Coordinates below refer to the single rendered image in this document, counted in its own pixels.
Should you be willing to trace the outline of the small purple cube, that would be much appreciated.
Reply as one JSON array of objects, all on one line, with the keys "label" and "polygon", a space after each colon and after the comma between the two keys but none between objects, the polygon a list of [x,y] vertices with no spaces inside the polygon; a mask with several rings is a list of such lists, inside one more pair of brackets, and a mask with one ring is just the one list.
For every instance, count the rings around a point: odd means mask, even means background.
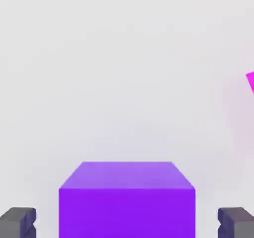
[{"label": "small purple cube", "polygon": [[195,188],[171,162],[83,162],[59,188],[59,238],[195,238]]}]

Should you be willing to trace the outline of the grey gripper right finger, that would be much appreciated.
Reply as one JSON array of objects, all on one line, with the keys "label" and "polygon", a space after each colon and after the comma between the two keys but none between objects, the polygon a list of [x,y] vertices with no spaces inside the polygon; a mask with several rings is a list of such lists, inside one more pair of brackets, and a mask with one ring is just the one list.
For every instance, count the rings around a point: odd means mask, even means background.
[{"label": "grey gripper right finger", "polygon": [[242,207],[218,209],[218,238],[254,238],[254,216]]}]

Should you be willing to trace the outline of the small magenta cube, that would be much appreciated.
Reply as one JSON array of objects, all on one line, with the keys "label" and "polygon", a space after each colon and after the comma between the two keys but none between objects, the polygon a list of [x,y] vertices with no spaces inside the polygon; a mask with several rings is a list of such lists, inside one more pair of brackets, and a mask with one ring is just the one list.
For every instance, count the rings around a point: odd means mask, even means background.
[{"label": "small magenta cube", "polygon": [[247,73],[246,78],[249,82],[252,92],[254,93],[254,71]]}]

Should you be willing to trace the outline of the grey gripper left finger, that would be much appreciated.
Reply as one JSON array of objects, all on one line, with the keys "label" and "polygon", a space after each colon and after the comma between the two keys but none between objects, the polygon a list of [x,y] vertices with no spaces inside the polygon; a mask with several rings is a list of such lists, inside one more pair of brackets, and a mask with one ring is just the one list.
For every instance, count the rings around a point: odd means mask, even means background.
[{"label": "grey gripper left finger", "polygon": [[12,207],[0,217],[0,238],[36,238],[36,209]]}]

